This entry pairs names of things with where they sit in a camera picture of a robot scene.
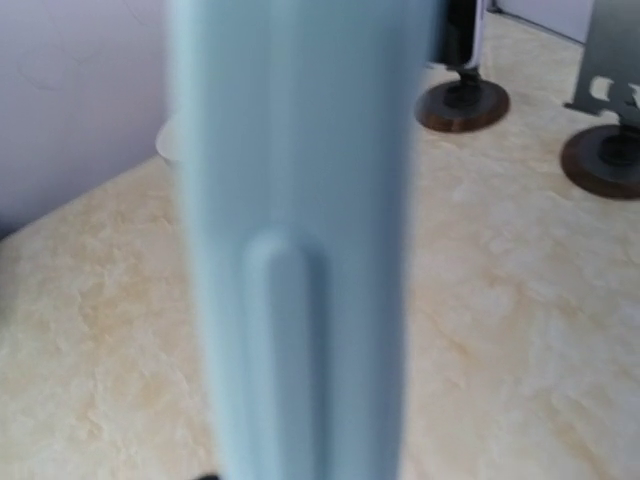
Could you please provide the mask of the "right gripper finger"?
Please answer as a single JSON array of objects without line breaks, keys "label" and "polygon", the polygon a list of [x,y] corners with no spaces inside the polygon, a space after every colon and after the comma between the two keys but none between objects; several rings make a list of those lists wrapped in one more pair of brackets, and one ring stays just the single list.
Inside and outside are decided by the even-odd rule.
[{"label": "right gripper finger", "polygon": [[216,472],[207,472],[198,477],[193,478],[193,480],[222,480],[221,476]]}]

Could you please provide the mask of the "phone with light-blue case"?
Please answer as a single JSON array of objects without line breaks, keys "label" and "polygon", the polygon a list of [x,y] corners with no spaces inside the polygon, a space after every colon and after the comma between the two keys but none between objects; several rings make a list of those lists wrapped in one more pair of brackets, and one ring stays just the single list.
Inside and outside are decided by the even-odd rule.
[{"label": "phone with light-blue case", "polygon": [[226,479],[394,479],[436,1],[172,1],[180,203]]}]

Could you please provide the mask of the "folding phone stand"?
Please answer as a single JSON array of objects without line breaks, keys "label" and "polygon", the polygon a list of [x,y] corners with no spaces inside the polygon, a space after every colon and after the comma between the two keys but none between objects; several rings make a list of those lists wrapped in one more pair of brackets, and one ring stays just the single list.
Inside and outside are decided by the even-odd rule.
[{"label": "folding phone stand", "polygon": [[484,79],[478,67],[455,69],[459,78],[427,89],[414,115],[421,126],[440,133],[469,133],[501,121],[510,98],[499,84]]},{"label": "folding phone stand", "polygon": [[607,199],[639,198],[639,3],[596,1],[575,91],[565,107],[617,116],[563,145],[560,166],[580,189]]}]

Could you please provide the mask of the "phone with lilac case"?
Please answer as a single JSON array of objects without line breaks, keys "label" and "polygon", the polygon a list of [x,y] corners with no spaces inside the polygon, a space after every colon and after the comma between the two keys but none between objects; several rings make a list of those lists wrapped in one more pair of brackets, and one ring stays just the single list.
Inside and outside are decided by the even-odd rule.
[{"label": "phone with lilac case", "polygon": [[445,2],[445,25],[436,62],[448,69],[472,69],[480,64],[485,0]]}]

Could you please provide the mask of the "white bowl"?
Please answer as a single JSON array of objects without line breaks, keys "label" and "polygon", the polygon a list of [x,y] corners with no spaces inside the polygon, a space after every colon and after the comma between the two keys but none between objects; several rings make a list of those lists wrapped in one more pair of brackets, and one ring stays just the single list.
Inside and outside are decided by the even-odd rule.
[{"label": "white bowl", "polygon": [[176,136],[178,119],[178,115],[172,115],[169,117],[160,127],[155,139],[157,154],[170,165],[175,164],[178,159]]}]

